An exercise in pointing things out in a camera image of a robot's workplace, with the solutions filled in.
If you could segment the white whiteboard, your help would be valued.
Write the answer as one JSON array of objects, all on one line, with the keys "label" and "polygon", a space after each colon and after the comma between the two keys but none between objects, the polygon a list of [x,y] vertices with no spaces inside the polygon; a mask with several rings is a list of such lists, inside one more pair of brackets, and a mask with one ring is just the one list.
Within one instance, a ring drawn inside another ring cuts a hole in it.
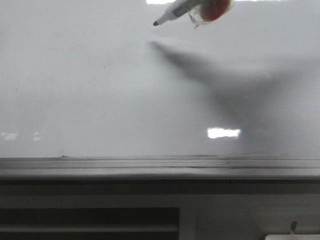
[{"label": "white whiteboard", "polygon": [[165,9],[1,1],[1,157],[319,157],[319,1]]}]

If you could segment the grey whiteboard ledge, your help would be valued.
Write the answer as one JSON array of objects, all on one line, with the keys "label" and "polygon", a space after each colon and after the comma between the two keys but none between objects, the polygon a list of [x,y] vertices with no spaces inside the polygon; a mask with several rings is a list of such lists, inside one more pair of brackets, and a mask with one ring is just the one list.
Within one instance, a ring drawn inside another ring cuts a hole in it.
[{"label": "grey whiteboard ledge", "polygon": [[8,157],[5,181],[38,180],[318,180],[317,158],[276,157]]}]

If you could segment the white whiteboard marker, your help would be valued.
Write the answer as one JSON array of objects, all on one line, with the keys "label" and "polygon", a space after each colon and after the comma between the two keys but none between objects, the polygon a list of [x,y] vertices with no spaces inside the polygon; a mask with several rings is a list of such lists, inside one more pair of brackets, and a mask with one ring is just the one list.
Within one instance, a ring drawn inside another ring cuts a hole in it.
[{"label": "white whiteboard marker", "polygon": [[188,14],[191,22],[197,28],[216,21],[230,11],[234,3],[235,0],[176,0],[152,25],[160,26]]}]

